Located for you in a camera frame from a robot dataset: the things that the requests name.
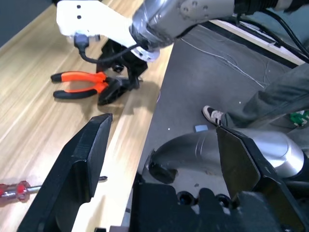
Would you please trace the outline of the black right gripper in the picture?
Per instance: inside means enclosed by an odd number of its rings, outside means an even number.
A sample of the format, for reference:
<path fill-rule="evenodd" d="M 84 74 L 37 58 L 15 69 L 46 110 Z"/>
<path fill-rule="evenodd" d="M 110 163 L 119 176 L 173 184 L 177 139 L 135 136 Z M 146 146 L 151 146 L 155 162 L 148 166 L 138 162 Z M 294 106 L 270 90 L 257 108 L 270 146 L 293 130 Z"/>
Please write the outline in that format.
<path fill-rule="evenodd" d="M 116 55 L 126 47 L 119 43 L 108 39 L 101 48 L 101 56 L 99 59 L 104 59 Z M 132 52 L 127 52 L 117 59 L 96 65 L 96 72 L 105 72 L 112 69 L 114 72 L 121 73 L 123 69 L 127 69 L 127 79 L 122 77 L 108 77 L 106 83 L 108 86 L 99 94 L 98 105 L 107 105 L 113 103 L 120 98 L 128 90 L 140 88 L 139 77 L 148 69 L 147 62 L 136 57 Z"/>

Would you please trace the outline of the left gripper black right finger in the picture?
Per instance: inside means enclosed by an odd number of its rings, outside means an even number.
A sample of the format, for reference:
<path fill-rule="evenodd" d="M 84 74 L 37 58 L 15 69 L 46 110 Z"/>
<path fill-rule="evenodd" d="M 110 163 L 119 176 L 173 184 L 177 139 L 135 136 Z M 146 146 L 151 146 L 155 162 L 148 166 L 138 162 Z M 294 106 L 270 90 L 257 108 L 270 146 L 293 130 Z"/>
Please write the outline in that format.
<path fill-rule="evenodd" d="M 306 214 L 292 193 L 263 157 L 254 141 L 240 132 L 217 128 L 220 163 L 230 196 L 257 197 L 258 205 L 270 207 L 279 227 L 306 230 Z"/>

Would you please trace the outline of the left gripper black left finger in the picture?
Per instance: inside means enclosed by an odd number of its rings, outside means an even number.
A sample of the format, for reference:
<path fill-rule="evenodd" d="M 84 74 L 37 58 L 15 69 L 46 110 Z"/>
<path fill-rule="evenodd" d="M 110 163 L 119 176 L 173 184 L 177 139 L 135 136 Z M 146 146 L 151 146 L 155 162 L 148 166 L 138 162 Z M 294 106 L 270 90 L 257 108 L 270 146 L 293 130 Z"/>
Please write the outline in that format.
<path fill-rule="evenodd" d="M 112 114 L 94 116 L 63 147 L 19 232 L 70 232 L 79 208 L 95 195 Z"/>

